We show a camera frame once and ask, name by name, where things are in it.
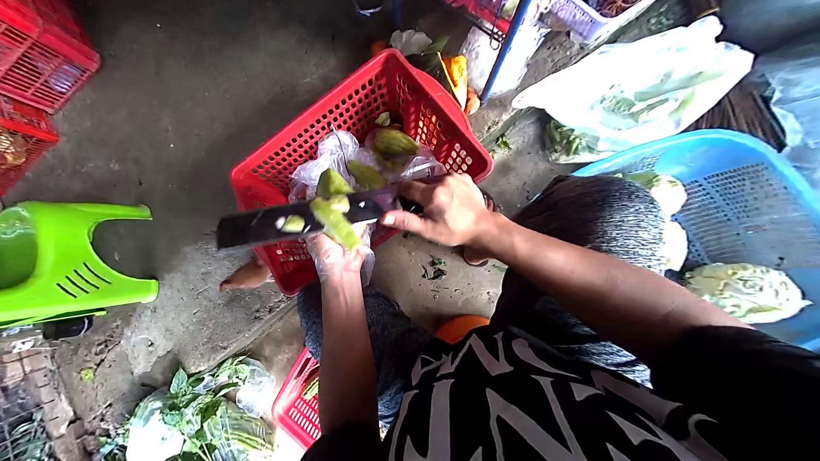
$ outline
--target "red crate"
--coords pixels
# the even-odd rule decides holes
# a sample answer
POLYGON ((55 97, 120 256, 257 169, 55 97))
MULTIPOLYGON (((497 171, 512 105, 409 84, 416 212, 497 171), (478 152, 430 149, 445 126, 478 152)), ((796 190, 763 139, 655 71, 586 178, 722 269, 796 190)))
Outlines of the red crate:
POLYGON ((0 43, 5 45, 0 92, 50 113, 100 66, 99 55, 62 0, 2 0, 0 43))
POLYGON ((0 95, 0 196, 59 139, 44 110, 0 95))
POLYGON ((282 383, 273 401, 273 422, 307 450, 321 435, 319 426, 319 395, 302 397, 308 378, 317 376, 319 362, 305 348, 282 383))
MULTIPOLYGON (((391 48, 365 63, 234 168, 230 184, 239 209, 287 203, 290 175, 316 158, 317 143, 331 126, 350 131, 362 142, 385 111, 401 114, 404 131, 429 146, 448 170, 466 172, 475 182, 492 170, 492 157, 473 135, 455 99, 391 48)), ((373 246, 394 234, 377 228, 373 246)), ((305 244, 297 240, 254 250, 288 296, 317 276, 305 244)))

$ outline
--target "foot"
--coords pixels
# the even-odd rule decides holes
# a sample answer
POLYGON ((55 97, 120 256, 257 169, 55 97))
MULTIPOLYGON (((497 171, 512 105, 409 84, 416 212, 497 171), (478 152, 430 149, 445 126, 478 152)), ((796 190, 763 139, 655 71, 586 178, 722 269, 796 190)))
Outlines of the foot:
POLYGON ((234 272, 219 284, 219 291, 233 290, 236 288, 258 288, 263 283, 269 281, 273 281, 271 269, 269 269, 258 256, 253 255, 251 261, 240 267, 238 271, 234 272))
MULTIPOLYGON (((484 194, 484 205, 491 212, 501 212, 501 207, 487 194, 484 194)), ((479 249, 474 249, 464 245, 464 262, 471 266, 484 266, 490 260, 490 255, 479 249)))

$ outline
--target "green plastic stool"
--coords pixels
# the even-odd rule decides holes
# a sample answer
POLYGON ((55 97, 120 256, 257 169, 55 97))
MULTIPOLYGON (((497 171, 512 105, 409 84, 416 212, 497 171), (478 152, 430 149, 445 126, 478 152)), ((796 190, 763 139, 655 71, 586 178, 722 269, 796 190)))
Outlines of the green plastic stool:
POLYGON ((145 205, 22 202, 0 212, 0 327, 104 315, 150 303, 159 283, 123 276, 91 247, 111 219, 151 219, 145 205))

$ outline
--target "knife blade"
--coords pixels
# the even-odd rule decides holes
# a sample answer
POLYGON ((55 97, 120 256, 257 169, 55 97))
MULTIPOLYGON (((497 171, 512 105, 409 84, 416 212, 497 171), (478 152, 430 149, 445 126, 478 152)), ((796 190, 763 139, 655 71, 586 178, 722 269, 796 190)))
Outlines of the knife blade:
MULTIPOLYGON (((350 210, 345 216, 354 224, 378 221, 385 212, 396 208, 395 198, 394 187, 350 194, 350 210)), ((216 226, 216 247, 228 249, 302 239, 323 229, 324 226, 313 216, 309 201, 289 203, 223 217, 216 226), (304 219, 302 232, 282 232, 279 229, 281 222, 292 215, 304 219)))

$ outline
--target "blue plastic basket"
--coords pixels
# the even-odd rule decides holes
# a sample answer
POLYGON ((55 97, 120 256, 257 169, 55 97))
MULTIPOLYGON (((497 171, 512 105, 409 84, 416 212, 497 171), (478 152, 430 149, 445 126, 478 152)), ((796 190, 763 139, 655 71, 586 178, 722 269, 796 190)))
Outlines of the blue plastic basket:
POLYGON ((814 304, 755 326, 820 349, 820 202, 777 151, 735 131, 698 130, 631 148, 575 174, 638 171, 672 175, 686 186, 689 199, 674 216, 689 236, 684 271, 711 262, 782 269, 814 304))

